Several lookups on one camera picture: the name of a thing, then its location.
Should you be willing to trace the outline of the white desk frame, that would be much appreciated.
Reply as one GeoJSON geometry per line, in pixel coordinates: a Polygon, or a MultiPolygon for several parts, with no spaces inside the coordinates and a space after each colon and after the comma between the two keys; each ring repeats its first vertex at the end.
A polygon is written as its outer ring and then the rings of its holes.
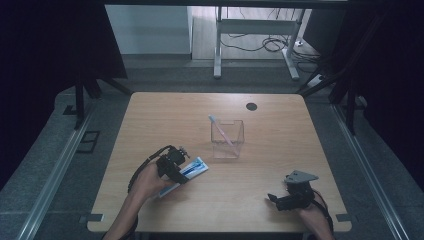
{"type": "Polygon", "coordinates": [[[294,45],[297,40],[306,10],[301,9],[295,20],[258,20],[258,19],[231,19],[222,17],[222,7],[217,7],[216,14],[216,43],[214,51],[213,76],[221,78],[222,56],[221,36],[223,34],[241,35],[281,35],[288,37],[288,43],[281,50],[291,78],[299,79],[298,71],[292,59],[294,45]]]}

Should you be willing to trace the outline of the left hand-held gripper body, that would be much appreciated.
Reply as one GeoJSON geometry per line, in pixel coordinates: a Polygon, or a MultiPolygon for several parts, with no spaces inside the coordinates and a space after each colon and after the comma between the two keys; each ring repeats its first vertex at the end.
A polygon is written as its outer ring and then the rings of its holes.
{"type": "Polygon", "coordinates": [[[156,152],[156,157],[158,157],[156,161],[158,170],[163,169],[169,177],[173,177],[175,173],[180,173],[180,165],[189,158],[189,155],[182,146],[176,148],[168,145],[159,149],[156,152]]]}

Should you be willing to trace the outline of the person's right hand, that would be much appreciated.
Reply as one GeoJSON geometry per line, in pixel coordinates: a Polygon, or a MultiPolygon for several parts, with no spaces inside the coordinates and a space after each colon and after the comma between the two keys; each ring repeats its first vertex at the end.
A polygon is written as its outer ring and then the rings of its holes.
{"type": "Polygon", "coordinates": [[[296,213],[312,233],[331,232],[328,221],[317,206],[311,204],[305,209],[297,209],[296,213]]]}

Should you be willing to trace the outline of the white cabinet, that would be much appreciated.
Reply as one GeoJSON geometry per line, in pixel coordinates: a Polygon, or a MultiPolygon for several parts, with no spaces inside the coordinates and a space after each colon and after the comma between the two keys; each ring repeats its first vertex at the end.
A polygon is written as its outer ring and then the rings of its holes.
{"type": "Polygon", "coordinates": [[[191,54],[190,6],[106,5],[122,54],[191,54]]]}

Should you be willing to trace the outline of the dark curtain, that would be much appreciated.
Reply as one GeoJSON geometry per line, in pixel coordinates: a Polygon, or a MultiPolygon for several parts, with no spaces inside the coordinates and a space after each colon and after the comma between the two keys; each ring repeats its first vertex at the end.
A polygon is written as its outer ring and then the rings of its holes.
{"type": "Polygon", "coordinates": [[[126,76],[102,0],[0,0],[0,190],[58,93],[79,80],[126,76]]]}
{"type": "Polygon", "coordinates": [[[356,97],[365,98],[365,118],[424,191],[424,0],[345,9],[317,29],[339,28],[334,55],[373,12],[384,19],[354,71],[356,97]]]}

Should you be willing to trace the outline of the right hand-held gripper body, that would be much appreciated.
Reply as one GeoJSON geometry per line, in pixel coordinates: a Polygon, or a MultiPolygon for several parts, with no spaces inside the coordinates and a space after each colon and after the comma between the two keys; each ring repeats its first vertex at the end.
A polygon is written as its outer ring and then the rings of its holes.
{"type": "Polygon", "coordinates": [[[294,170],[284,179],[289,195],[280,198],[279,203],[286,204],[289,210],[308,207],[314,200],[310,182],[318,179],[316,175],[294,170]]]}

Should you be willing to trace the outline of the white and blue toothpaste tube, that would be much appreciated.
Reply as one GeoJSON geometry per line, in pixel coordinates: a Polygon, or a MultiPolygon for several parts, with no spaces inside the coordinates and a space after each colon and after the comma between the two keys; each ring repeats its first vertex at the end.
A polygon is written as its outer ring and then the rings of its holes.
{"type": "MultiPolygon", "coordinates": [[[[197,177],[198,175],[204,173],[208,169],[209,169],[208,165],[200,157],[196,157],[192,162],[190,162],[182,170],[180,170],[180,173],[184,177],[186,177],[188,180],[191,180],[197,177]]],[[[172,186],[165,187],[159,192],[158,197],[159,198],[164,197],[165,195],[175,190],[179,186],[180,186],[180,183],[175,183],[172,186]]]]}

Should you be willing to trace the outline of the white power strip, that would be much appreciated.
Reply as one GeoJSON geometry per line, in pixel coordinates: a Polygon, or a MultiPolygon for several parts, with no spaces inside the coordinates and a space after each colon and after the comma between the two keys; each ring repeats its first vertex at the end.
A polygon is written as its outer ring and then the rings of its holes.
{"type": "Polygon", "coordinates": [[[307,86],[309,88],[312,88],[312,87],[318,85],[319,83],[321,83],[324,79],[325,79],[324,76],[322,76],[321,74],[318,74],[311,81],[308,82],[307,86]]]}

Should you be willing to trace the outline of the metal floor rail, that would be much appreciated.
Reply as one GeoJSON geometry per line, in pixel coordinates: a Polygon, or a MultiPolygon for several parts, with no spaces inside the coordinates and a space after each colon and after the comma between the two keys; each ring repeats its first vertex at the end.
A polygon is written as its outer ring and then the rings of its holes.
{"type": "Polygon", "coordinates": [[[382,188],[380,181],[377,178],[372,166],[367,158],[363,148],[361,147],[357,138],[350,132],[348,127],[344,122],[344,115],[342,110],[336,106],[332,105],[331,109],[335,114],[337,123],[347,140],[347,143],[354,155],[355,161],[357,162],[361,172],[364,175],[364,178],[370,188],[370,191],[379,207],[383,218],[385,219],[387,226],[393,235],[394,240],[404,240],[404,230],[403,226],[399,223],[397,212],[395,211],[390,199],[388,198],[386,192],[382,188]]]}
{"type": "Polygon", "coordinates": [[[49,177],[47,178],[40,194],[36,198],[32,209],[24,221],[16,240],[33,240],[39,227],[47,214],[47,211],[56,195],[58,188],[68,170],[68,167],[76,153],[83,135],[93,117],[96,106],[89,104],[85,110],[85,117],[79,128],[73,130],[68,138],[59,158],[57,159],[49,177]]]}

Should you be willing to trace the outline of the person's left hand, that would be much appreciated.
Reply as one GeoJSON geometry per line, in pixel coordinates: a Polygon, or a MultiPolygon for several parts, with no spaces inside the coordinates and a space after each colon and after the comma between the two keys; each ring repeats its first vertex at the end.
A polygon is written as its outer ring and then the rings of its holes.
{"type": "Polygon", "coordinates": [[[174,184],[171,180],[163,180],[158,175],[155,163],[148,164],[137,176],[130,191],[133,202],[142,205],[149,197],[158,194],[165,187],[174,184]]]}

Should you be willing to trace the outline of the black metal stand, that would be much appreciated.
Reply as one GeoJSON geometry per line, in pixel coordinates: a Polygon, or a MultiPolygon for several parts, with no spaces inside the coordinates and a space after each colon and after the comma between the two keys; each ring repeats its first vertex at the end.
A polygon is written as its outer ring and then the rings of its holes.
{"type": "Polygon", "coordinates": [[[328,96],[328,99],[331,104],[339,104],[344,97],[347,97],[345,126],[352,134],[355,134],[354,115],[357,94],[357,83],[353,77],[354,71],[383,19],[384,15],[381,13],[373,12],[370,14],[367,20],[352,30],[352,36],[346,45],[339,51],[336,51],[334,55],[324,58],[307,81],[297,90],[297,94],[306,98],[334,84],[335,87],[328,96]],[[308,87],[312,79],[329,63],[339,64],[339,70],[328,75],[314,87],[308,87]]]}
{"type": "MultiPolygon", "coordinates": [[[[133,91],[127,88],[126,86],[119,83],[117,80],[110,77],[102,77],[101,81],[112,86],[118,91],[122,92],[125,95],[131,96],[133,91]]],[[[92,99],[100,99],[102,95],[102,90],[98,83],[98,79],[84,79],[78,77],[75,81],[75,106],[67,106],[64,115],[75,115],[75,130],[78,130],[82,127],[84,120],[86,119],[87,113],[85,111],[84,103],[84,93],[87,92],[89,97],[92,99]]]]}

